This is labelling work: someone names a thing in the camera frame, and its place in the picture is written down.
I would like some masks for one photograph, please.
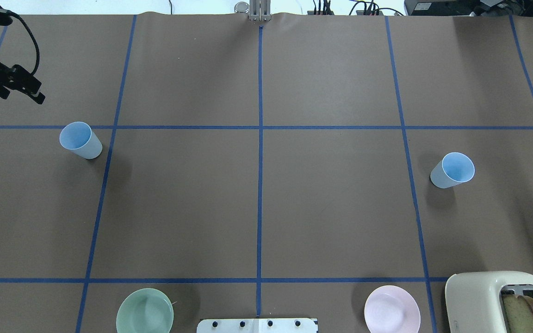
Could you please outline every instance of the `white label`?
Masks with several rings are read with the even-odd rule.
[[[420,4],[416,4],[415,10],[416,11],[425,11],[431,7],[431,2],[421,2]]]

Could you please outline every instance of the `bread slice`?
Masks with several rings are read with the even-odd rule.
[[[502,299],[510,333],[533,333],[533,298],[503,295]]]

